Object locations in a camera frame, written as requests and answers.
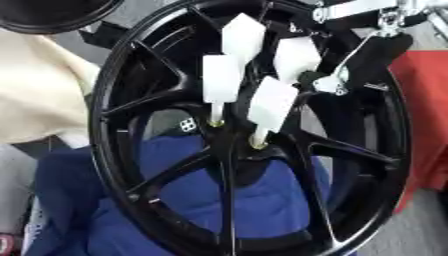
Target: black wheel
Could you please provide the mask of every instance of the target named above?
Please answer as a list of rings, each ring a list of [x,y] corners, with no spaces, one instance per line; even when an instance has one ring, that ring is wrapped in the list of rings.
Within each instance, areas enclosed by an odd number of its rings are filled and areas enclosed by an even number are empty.
[[[247,105],[260,79],[274,72],[269,63],[276,39],[284,36],[293,16],[305,15],[310,8],[294,0],[182,1],[140,22],[115,47],[94,92],[93,154],[112,197],[149,239],[176,255],[345,255],[391,216],[408,177],[410,137],[401,93],[386,69],[371,81],[387,85],[386,90],[360,88],[342,97],[301,91],[286,125],[269,138],[269,146],[254,150],[248,145],[254,126],[244,118]],[[241,12],[266,24],[267,43],[249,65],[238,102],[226,106],[226,125],[214,128],[207,122],[209,106],[202,102],[201,59],[219,53],[220,27]],[[323,27],[313,32],[324,56],[319,67],[324,73],[359,43],[352,32],[332,33]],[[301,129],[305,105],[317,115],[327,137]],[[134,160],[139,144],[135,137],[140,136],[135,131],[141,130],[135,126],[164,109],[189,113],[204,147],[145,180]],[[312,156],[333,158],[333,173],[339,179],[327,201],[318,188]],[[257,165],[272,159],[288,164],[300,182],[310,224],[280,237],[237,237],[232,207],[235,170],[243,162]],[[219,234],[194,225],[158,196],[166,184],[206,167],[221,170],[215,179],[223,209]]]
[[[55,34],[94,23],[123,0],[2,0],[0,27],[24,34]]]

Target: black bracket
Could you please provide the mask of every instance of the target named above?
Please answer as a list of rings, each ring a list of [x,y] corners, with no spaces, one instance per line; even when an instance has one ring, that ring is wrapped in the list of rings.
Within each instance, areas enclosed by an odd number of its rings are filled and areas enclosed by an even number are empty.
[[[78,30],[85,43],[111,50],[128,31],[120,25],[102,21],[96,32]]]

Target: white cube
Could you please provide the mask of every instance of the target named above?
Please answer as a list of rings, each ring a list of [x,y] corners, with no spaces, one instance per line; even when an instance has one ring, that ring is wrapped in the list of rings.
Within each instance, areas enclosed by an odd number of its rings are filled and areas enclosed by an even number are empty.
[[[299,91],[279,80],[266,77],[251,100],[248,119],[271,132],[278,133]]]
[[[304,71],[315,71],[322,58],[311,37],[282,39],[278,43],[274,67],[282,82],[293,84]]]
[[[265,33],[263,24],[241,13],[222,29],[222,51],[236,56],[244,67],[260,53]]]
[[[202,61],[203,98],[206,103],[235,102],[243,81],[238,60],[227,55],[205,55]]]

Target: red object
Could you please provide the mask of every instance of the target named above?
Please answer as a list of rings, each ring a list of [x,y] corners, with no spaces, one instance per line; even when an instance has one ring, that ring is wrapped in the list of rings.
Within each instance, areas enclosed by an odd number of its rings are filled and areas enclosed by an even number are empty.
[[[14,238],[8,235],[0,235],[0,256],[10,256],[14,248]]]
[[[400,212],[418,188],[441,190],[448,181],[448,51],[408,51],[391,69],[405,96],[413,136]]]

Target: metal lever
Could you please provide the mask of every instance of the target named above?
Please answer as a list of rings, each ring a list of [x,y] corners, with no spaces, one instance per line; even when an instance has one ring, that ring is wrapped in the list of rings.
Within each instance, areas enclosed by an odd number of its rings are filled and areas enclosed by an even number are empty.
[[[313,19],[318,23],[335,20],[357,14],[397,7],[397,0],[355,0],[314,10]]]

